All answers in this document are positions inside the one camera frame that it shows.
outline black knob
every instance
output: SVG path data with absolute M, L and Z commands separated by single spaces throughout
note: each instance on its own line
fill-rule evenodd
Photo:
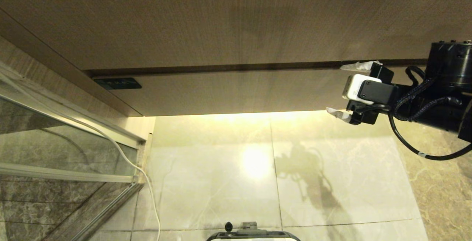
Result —
M 225 230 L 230 233 L 233 230 L 233 224 L 231 224 L 229 221 L 225 224 Z

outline cabinet door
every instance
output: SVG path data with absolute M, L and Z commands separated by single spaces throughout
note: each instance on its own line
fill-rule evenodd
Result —
M 411 84 L 404 68 L 395 82 Z M 352 72 L 282 70 L 137 76 L 141 89 L 111 90 L 145 116 L 344 109 Z
M 425 58 L 433 41 L 471 38 L 471 7 L 472 0 L 0 0 L 81 70 Z

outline black cable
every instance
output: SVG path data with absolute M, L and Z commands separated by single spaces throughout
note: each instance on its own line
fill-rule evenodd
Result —
M 414 152 L 416 155 L 419 155 L 421 157 L 424 157 L 426 159 L 434 160 L 434 161 L 446 161 L 446 160 L 451 160 L 457 157 L 460 157 L 462 155 L 465 155 L 466 153 L 472 151 L 472 143 L 467 145 L 461 150 L 458 150 L 457 152 L 454 152 L 450 155 L 443 155 L 443 156 L 433 156 L 433 155 L 427 155 L 423 152 L 418 151 L 415 149 L 413 146 L 411 146 L 403 137 L 400 135 L 398 130 L 396 129 L 396 125 L 393 119 L 393 112 L 388 113 L 388 121 L 390 122 L 390 126 L 392 127 L 393 133 L 395 136 L 405 145 L 410 151 Z
M 408 68 L 405 69 L 405 73 L 408 75 L 408 78 L 413 82 L 412 87 L 418 86 L 418 80 L 413 76 L 413 73 Z
M 433 78 L 425 79 L 420 85 L 416 86 L 413 88 L 413 90 L 409 91 L 405 96 L 403 96 L 400 100 L 395 105 L 395 108 L 393 109 L 393 115 L 401 121 L 409 121 L 407 117 L 403 117 L 401 115 L 398 115 L 398 109 L 404 105 L 407 101 L 410 101 L 411 99 L 415 98 L 416 95 L 422 93 L 424 90 L 426 90 L 431 84 L 434 82 Z
M 384 111 L 390 111 L 390 106 L 387 105 L 387 104 L 373 104 L 373 105 L 369 105 L 369 106 L 366 106 L 366 107 L 362 107 L 362 108 L 359 108 L 359 109 L 356 109 L 356 113 L 364 113 L 364 112 L 367 112 L 367 111 L 372 111 L 372 110 L 384 110 Z
M 438 105 L 441 103 L 447 103 L 447 100 L 449 98 L 450 97 L 442 97 L 442 98 L 438 98 L 436 100 L 430 101 L 425 106 L 423 106 L 418 112 L 416 112 L 413 116 L 406 118 L 407 121 L 415 120 L 416 118 L 418 118 L 420 115 L 425 113 L 427 110 L 430 110 L 435 105 Z
M 421 68 L 419 68 L 417 66 L 409 66 L 405 69 L 405 73 L 408 75 L 408 78 L 410 78 L 411 81 L 413 82 L 412 87 L 416 87 L 416 86 L 418 86 L 418 80 L 413 76 L 412 71 L 414 71 L 414 73 L 418 74 L 418 76 L 420 76 L 420 78 L 422 80 L 424 80 L 424 77 L 426 76 L 426 73 Z

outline white cable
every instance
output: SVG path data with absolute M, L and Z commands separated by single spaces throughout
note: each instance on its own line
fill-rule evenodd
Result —
M 125 159 L 125 161 L 131 165 L 132 167 L 134 167 L 135 169 L 137 169 L 138 171 L 140 171 L 146 178 L 146 182 L 148 184 L 148 187 L 149 187 L 149 192 L 150 192 L 150 197 L 151 197 L 151 200 L 152 200 L 152 206 L 154 208 L 154 213 L 155 213 L 155 216 L 156 216 L 156 219 L 157 219 L 157 224 L 158 224 L 158 231 L 157 231 L 157 239 L 156 241 L 159 241 L 159 238 L 160 238 L 160 220 L 159 220 L 159 215 L 157 213 L 157 206 L 156 206 L 156 201 L 155 201 L 155 198 L 154 198 L 154 192 L 152 190 L 152 185 L 151 185 L 151 182 L 149 180 L 149 177 L 148 175 L 146 174 L 146 172 L 141 169 L 140 167 L 138 167 L 137 165 L 135 165 L 134 163 L 132 163 L 128 157 L 126 157 L 125 153 L 123 152 L 123 150 L 120 148 L 120 146 L 118 145 L 118 143 L 116 143 L 115 140 L 113 140 L 110 136 L 108 136 L 107 134 L 103 133 L 103 131 L 99 130 L 98 128 L 96 127 L 93 127 L 92 125 L 89 125 L 87 123 L 84 123 L 84 122 L 81 122 L 75 118 L 72 118 L 68 115 L 65 115 L 47 105 L 45 105 L 44 103 L 42 103 L 40 100 L 38 100 L 37 98 L 35 98 L 34 96 L 32 96 L 29 92 L 25 91 L 23 88 L 21 88 L 20 86 L 18 86 L 16 83 L 14 83 L 12 80 L 10 80 L 5 74 L 1 73 L 0 72 L 0 76 L 2 78 L 3 81 L 5 81 L 6 83 L 8 83 L 10 86 L 12 86 L 13 88 L 15 88 L 17 91 L 25 94 L 26 96 L 28 96 L 29 98 L 33 99 L 34 101 L 36 101 L 38 104 L 40 104 L 42 107 L 44 107 L 45 109 L 61 116 L 61 117 L 64 117 L 64 118 L 67 118 L 68 120 L 71 120 L 73 122 L 76 122 L 78 124 L 81 124 L 81 125 L 84 125 L 88 128 L 91 128 L 92 130 L 95 130 L 96 132 L 100 133 L 101 135 L 103 135 L 105 138 L 107 138 L 108 140 L 111 141 L 111 143 L 113 143 L 113 145 L 116 147 L 116 149 L 118 149 L 118 152 L 120 153 L 120 155 L 123 157 L 123 159 Z

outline wood grain surface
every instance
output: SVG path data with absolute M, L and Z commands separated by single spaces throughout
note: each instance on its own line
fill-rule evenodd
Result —
M 0 0 L 79 69 L 424 58 L 472 0 Z
M 23 78 L 102 117 L 140 116 L 1 10 L 0 34 L 0 61 Z
M 411 85 L 405 68 L 394 83 Z M 111 90 L 145 116 L 345 109 L 344 70 L 280 70 L 136 76 L 143 88 Z

